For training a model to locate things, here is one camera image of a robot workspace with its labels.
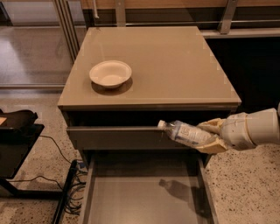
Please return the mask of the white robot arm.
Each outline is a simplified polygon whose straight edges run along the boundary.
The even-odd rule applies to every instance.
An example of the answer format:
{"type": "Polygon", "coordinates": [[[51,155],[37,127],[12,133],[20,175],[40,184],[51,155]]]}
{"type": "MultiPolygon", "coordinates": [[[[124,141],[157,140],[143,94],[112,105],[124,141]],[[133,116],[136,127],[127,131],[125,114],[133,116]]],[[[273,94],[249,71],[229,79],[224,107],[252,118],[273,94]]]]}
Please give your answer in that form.
{"type": "Polygon", "coordinates": [[[262,144],[280,144],[279,111],[275,108],[214,118],[198,127],[217,134],[225,146],[238,151],[252,150],[262,144]]]}

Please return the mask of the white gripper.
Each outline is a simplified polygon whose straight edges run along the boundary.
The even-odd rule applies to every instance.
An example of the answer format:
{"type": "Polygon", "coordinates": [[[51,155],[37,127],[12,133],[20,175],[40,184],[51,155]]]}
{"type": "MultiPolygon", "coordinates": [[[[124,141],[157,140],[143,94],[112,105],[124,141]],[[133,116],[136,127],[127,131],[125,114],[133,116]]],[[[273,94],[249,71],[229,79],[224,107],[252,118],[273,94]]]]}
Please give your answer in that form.
{"type": "MultiPolygon", "coordinates": [[[[250,150],[256,147],[249,136],[246,113],[231,115],[226,120],[214,118],[199,123],[197,127],[214,134],[220,134],[225,142],[239,151],[250,150]]],[[[206,154],[225,152],[228,147],[222,139],[216,137],[210,142],[197,146],[196,150],[206,154]]]]}

